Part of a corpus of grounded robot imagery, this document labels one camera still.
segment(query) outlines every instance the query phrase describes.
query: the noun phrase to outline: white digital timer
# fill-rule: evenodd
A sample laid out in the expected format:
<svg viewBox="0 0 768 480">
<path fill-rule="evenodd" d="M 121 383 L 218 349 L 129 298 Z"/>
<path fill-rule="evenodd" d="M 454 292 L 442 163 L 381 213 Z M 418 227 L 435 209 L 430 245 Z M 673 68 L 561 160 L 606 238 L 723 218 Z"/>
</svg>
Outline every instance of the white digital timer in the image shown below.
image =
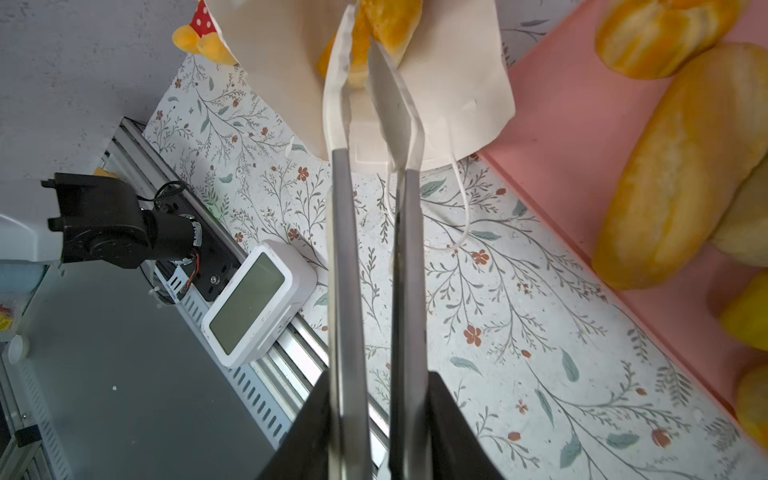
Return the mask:
<svg viewBox="0 0 768 480">
<path fill-rule="evenodd" d="M 256 245 L 203 318 L 203 335 L 227 368 L 270 349 L 317 284 L 315 270 L 292 246 Z"/>
</svg>

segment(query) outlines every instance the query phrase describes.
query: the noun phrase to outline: floral pattern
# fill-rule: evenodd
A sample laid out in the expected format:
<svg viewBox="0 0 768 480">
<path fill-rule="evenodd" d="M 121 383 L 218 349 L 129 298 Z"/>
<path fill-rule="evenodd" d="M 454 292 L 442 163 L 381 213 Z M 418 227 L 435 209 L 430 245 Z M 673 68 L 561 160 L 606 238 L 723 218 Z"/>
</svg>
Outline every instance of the floral pattern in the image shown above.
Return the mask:
<svg viewBox="0 0 768 480">
<path fill-rule="evenodd" d="M 575 3 L 497 6 L 510 65 Z M 144 135 L 245 249 L 277 239 L 304 255 L 318 283 L 300 313 L 325 339 L 328 164 L 242 69 L 194 56 Z M 768 478 L 761 453 L 487 165 L 471 155 L 460 173 L 468 239 L 425 252 L 429 366 L 507 478 Z M 369 391 L 388 409 L 393 228 L 384 201 L 394 191 L 380 176 L 353 174 L 353 184 Z M 424 172 L 421 197 L 426 241 L 450 246 L 464 227 L 450 168 Z"/>
</svg>

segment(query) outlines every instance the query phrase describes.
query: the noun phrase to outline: white string handle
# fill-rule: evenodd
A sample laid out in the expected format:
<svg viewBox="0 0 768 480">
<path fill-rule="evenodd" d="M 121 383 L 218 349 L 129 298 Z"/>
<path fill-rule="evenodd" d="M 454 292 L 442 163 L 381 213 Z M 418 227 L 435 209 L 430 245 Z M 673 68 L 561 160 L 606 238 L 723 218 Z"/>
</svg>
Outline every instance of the white string handle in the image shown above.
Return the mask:
<svg viewBox="0 0 768 480">
<path fill-rule="evenodd" d="M 456 175 L 458 190 L 459 192 L 461 192 L 462 200 L 464 201 L 464 231 L 462 232 L 462 235 L 458 238 L 458 240 L 455 241 L 453 245 L 451 245 L 450 247 L 438 248 L 438 247 L 432 247 L 425 243 L 424 248 L 432 252 L 457 250 L 461 245 L 464 244 L 464 242 L 467 240 L 467 236 L 469 235 L 470 219 L 469 219 L 469 200 L 467 199 L 467 190 L 464 188 L 464 181 L 462 180 L 462 175 L 458 171 L 458 162 L 456 161 L 456 157 L 451 155 L 450 158 L 451 158 L 451 165 L 453 166 L 453 173 Z M 389 220 L 392 222 L 392 225 L 394 225 L 395 214 L 392 212 L 392 206 L 389 204 L 389 176 L 392 174 L 391 168 L 392 168 L 392 163 L 390 161 L 387 161 L 386 179 L 384 181 L 384 207 L 386 208 L 386 213 L 389 216 Z"/>
</svg>

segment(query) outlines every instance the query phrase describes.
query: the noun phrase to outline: gray display screen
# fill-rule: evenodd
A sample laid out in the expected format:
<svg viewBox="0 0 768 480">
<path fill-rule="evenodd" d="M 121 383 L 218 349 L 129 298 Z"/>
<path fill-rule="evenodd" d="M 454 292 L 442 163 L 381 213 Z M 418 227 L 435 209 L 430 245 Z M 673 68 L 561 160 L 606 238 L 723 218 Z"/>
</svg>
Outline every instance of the gray display screen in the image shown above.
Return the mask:
<svg viewBox="0 0 768 480">
<path fill-rule="evenodd" d="M 232 353 L 285 279 L 266 253 L 259 255 L 209 325 L 227 355 Z"/>
</svg>

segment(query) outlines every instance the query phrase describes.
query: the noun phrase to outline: plush toy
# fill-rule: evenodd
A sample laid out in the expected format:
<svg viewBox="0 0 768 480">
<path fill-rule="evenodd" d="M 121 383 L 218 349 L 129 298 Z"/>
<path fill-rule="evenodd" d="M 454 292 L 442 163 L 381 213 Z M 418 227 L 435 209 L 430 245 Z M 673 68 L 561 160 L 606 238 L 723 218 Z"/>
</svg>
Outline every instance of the plush toy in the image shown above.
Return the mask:
<svg viewBox="0 0 768 480">
<path fill-rule="evenodd" d="M 197 11 L 189 25 L 179 27 L 174 32 L 174 45 L 182 51 L 194 55 L 203 55 L 210 61 L 222 65 L 235 65 L 237 60 L 221 41 L 216 31 L 216 24 L 210 17 L 205 0 L 200 0 Z"/>
</svg>

